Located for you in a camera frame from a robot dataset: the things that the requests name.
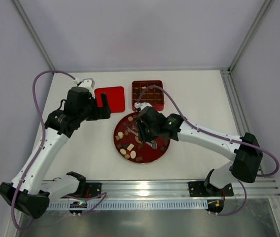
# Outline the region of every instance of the wall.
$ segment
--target wall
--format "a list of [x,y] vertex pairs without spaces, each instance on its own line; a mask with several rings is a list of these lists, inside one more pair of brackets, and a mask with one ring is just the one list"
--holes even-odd
[[[47,70],[27,29],[8,0],[0,0],[0,183],[10,182],[30,155],[38,129],[32,80]],[[37,92],[43,107],[52,75],[42,78]],[[10,220],[0,196],[0,236]]]
[[19,1],[55,68],[73,72],[228,67],[263,2]]
[[[252,131],[280,160],[280,0],[269,13],[234,73]],[[269,157],[268,170],[274,168]],[[280,171],[276,175],[280,187]]]

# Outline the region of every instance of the cable connector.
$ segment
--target cable connector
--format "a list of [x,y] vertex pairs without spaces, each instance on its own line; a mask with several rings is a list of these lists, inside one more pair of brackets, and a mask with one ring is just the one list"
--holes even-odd
[[80,84],[80,79],[79,78],[75,78],[75,80],[73,80],[73,83],[76,85]]

